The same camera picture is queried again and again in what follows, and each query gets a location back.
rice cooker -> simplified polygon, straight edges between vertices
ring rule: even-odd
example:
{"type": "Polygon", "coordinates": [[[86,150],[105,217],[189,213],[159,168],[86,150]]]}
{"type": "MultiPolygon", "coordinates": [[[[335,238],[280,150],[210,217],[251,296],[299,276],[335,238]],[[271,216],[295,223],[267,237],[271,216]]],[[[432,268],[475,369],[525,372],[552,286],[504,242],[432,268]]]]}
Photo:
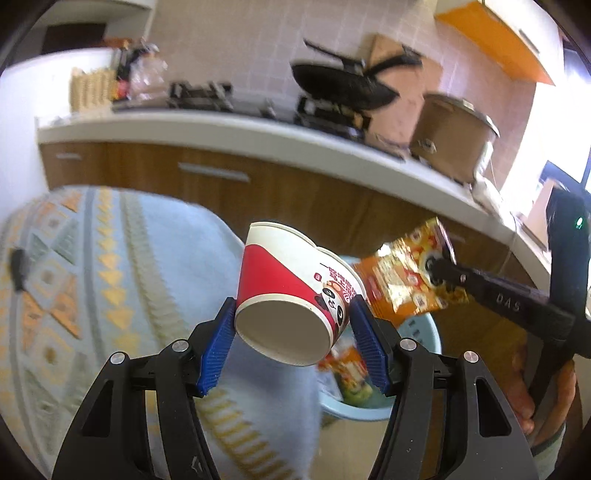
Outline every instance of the rice cooker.
{"type": "Polygon", "coordinates": [[[474,182],[491,160],[498,128],[467,100],[442,93],[426,93],[424,98],[410,143],[412,154],[454,180],[474,182]]]}

screw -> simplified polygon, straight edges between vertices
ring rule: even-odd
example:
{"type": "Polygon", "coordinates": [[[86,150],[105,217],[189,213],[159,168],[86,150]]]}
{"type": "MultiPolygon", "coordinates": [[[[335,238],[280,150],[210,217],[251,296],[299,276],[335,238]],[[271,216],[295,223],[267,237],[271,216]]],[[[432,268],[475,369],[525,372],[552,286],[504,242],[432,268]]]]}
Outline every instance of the screw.
{"type": "Polygon", "coordinates": [[[417,343],[411,338],[403,338],[400,340],[400,348],[408,350],[409,352],[417,347],[417,343]]]}
{"type": "Polygon", "coordinates": [[[177,340],[173,343],[173,350],[175,352],[184,352],[187,348],[189,348],[189,343],[186,340],[177,340]]]}
{"type": "Polygon", "coordinates": [[[478,361],[478,354],[468,350],[464,352],[464,359],[471,364],[475,364],[478,361]]]}
{"type": "Polygon", "coordinates": [[[125,360],[125,354],[122,352],[113,353],[113,355],[111,355],[111,363],[112,364],[115,364],[115,365],[122,364],[123,360],[125,360]]]}

pan handle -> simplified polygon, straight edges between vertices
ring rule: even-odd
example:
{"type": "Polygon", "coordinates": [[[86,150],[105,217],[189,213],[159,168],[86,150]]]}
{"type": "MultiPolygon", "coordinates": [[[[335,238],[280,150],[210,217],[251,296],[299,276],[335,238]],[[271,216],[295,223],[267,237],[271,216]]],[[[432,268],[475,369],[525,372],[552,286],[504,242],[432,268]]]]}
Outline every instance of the pan handle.
{"type": "Polygon", "coordinates": [[[343,55],[339,55],[338,53],[335,53],[334,51],[330,51],[327,50],[324,47],[321,47],[320,45],[316,44],[316,43],[312,43],[309,40],[304,39],[304,44],[306,45],[306,47],[312,49],[312,50],[316,50],[317,52],[323,53],[324,55],[328,55],[329,57],[333,57],[334,59],[340,60],[341,62],[343,62],[343,67],[345,68],[345,70],[351,70],[351,71],[356,71],[357,69],[364,69],[365,68],[365,61],[364,60],[358,60],[358,59],[352,59],[351,57],[345,57],[343,55]]]}
{"type": "Polygon", "coordinates": [[[383,60],[371,68],[368,68],[363,76],[365,77],[375,77],[378,73],[383,72],[384,70],[388,70],[394,67],[422,67],[423,61],[418,55],[414,53],[402,53],[400,55],[396,55],[395,57],[391,57],[389,59],[383,60]]]}

panda graphic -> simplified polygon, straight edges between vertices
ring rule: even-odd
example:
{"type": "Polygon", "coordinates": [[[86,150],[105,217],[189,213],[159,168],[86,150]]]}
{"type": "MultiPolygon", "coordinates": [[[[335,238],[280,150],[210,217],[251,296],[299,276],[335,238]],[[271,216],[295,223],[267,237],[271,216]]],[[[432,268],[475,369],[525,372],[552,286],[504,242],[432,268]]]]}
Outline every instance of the panda graphic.
{"type": "Polygon", "coordinates": [[[330,313],[339,332],[342,332],[346,326],[345,320],[349,306],[343,293],[343,287],[339,283],[329,280],[322,285],[322,293],[314,297],[318,306],[330,313]]]}

drawer handle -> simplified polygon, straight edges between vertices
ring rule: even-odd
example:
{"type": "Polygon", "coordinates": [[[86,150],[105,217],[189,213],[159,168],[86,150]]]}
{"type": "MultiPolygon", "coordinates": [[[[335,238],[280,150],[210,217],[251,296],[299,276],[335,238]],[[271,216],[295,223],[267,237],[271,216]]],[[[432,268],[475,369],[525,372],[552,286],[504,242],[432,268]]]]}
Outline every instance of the drawer handle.
{"type": "Polygon", "coordinates": [[[58,160],[82,160],[82,155],[78,153],[56,153],[58,160]]]}
{"type": "Polygon", "coordinates": [[[535,46],[535,43],[531,41],[531,39],[522,29],[519,29],[519,35],[521,36],[521,39],[530,46],[536,55],[540,55],[540,49],[535,46]]]}
{"type": "Polygon", "coordinates": [[[184,162],[179,162],[178,167],[180,170],[186,171],[188,173],[197,173],[199,175],[206,175],[208,177],[241,181],[242,183],[251,182],[251,178],[243,171],[227,170],[225,168],[208,167],[206,165],[195,165],[193,163],[184,162]]]}

